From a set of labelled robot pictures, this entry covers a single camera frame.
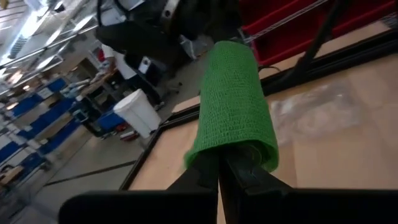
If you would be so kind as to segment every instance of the concrete floor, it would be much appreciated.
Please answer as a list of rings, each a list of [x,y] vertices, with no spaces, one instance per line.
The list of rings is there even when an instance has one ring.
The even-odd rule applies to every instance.
[[[165,100],[166,106],[159,111],[162,119],[170,116],[177,103],[198,95],[204,64],[205,56],[177,73],[171,82],[182,82],[183,86],[178,95],[173,93]],[[68,198],[91,190],[117,190],[132,169],[132,163],[143,151],[138,141],[123,142],[119,136],[100,140],[85,129],[80,128],[79,132],[72,135],[69,144],[64,146],[66,161],[56,164],[54,170],[41,174],[46,178],[40,182],[40,187],[36,186],[37,191],[31,190],[33,206],[16,215],[14,223],[56,223],[54,217]],[[106,168],[110,170],[99,174],[90,173]],[[77,175],[86,176],[76,179]]]

